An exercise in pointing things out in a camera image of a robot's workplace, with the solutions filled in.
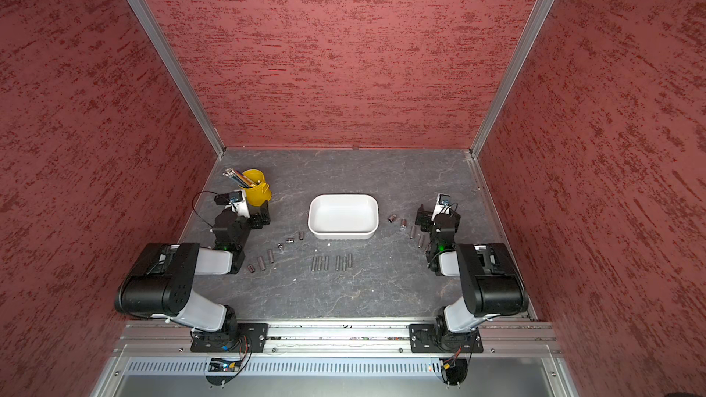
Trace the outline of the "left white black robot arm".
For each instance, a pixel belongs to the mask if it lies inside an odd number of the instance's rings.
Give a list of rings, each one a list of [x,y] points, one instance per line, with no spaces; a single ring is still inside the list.
[[[196,332],[237,337],[235,312],[195,292],[194,279],[239,273],[250,232],[268,224],[268,201],[253,206],[243,200],[216,216],[211,226],[214,248],[199,243],[147,244],[119,287],[116,311],[137,319],[163,317]]]

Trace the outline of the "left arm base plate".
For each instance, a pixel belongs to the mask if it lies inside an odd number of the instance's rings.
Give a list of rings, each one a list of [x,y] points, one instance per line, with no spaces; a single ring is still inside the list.
[[[268,337],[267,323],[239,323],[235,330],[191,335],[192,353],[262,353]]]

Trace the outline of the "white plastic storage box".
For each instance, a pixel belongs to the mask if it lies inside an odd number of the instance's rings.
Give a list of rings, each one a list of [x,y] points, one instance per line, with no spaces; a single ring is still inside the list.
[[[307,219],[309,231],[319,240],[367,240],[379,224],[379,204],[367,194],[319,195]]]

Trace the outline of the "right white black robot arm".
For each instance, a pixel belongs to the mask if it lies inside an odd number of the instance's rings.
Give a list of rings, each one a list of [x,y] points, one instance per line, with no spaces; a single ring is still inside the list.
[[[436,319],[439,339],[468,335],[483,323],[529,309],[529,296],[507,246],[458,243],[460,222],[461,215],[450,204],[439,204],[433,211],[421,206],[415,216],[415,226],[428,235],[428,268],[461,282],[460,299],[443,307]]]

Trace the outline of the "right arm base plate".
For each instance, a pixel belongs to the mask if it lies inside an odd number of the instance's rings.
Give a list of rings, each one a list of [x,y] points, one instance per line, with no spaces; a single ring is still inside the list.
[[[484,352],[478,331],[452,333],[431,323],[409,325],[411,351],[416,354],[480,354]]]

